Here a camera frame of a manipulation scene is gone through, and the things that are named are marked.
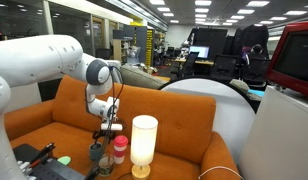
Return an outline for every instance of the orange sofa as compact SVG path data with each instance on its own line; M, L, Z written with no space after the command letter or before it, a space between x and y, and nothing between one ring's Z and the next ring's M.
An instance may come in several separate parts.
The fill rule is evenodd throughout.
M64 76L56 98L5 115L5 128L12 147L27 143L36 149L54 142L55 157L70 156L69 167L86 175L93 162L89 159L92 132L101 120L85 110L86 84ZM115 84L115 97L121 84ZM112 91L98 96L107 100ZM183 95L152 89L124 86L119 97L117 116L126 127L116 134L131 139L132 119L138 115L154 116L159 124L151 179L197 179L205 170L226 166L237 172L234 161L220 135L212 131L216 108L212 97ZM113 143L106 151L113 151ZM131 172L129 149L123 164L114 165L106 178L120 179ZM202 179L239 179L233 172L215 169Z

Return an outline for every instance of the red screen frame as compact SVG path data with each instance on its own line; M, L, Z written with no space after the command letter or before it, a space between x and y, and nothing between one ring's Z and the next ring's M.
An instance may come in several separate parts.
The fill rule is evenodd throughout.
M298 91L306 96L308 96L308 82L307 81L303 81L301 79L297 79L295 77L278 72L274 69L274 66L279 59L279 56L281 54L281 51L284 47L284 44L289 34L291 32L300 32L300 31L307 31L307 30L308 30L308 22L288 24L283 31L281 39L279 43L277 44L277 47L273 54L271 63L269 64L269 67L266 71L266 78L268 80L274 83L277 83L278 85L281 85L283 87Z

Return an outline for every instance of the cup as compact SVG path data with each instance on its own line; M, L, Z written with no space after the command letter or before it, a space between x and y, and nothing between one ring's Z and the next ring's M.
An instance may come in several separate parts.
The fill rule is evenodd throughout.
M92 161L95 161L100 156L101 149L102 149L102 144L99 142L90 145L89 151L90 151L90 159Z
M124 162L125 149L127 147L128 139L126 136L116 136L114 139L114 162L121 164Z
M100 176L109 176L113 171L113 154L104 153L98 165L100 167Z

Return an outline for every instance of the computer screen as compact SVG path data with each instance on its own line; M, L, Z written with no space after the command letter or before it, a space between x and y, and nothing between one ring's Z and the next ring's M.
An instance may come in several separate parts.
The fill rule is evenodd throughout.
M209 47L208 46L190 46L190 52L199 52L197 58L207 59Z
M292 23L284 28L266 78L308 96L308 22Z
M308 82L308 31L289 34L274 70Z

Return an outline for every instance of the robotic arm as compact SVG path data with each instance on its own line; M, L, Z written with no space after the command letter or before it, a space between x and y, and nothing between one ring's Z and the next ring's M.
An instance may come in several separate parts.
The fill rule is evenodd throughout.
M80 43L65 35L45 35L0 42L0 179L22 179L16 164L3 120L3 112L10 100L10 87L28 85L65 73L87 82L86 102L89 113L103 117L101 128L106 130L115 116L119 100L109 97L107 102L96 99L112 88L108 63L84 54ZM111 130L121 130L113 124Z

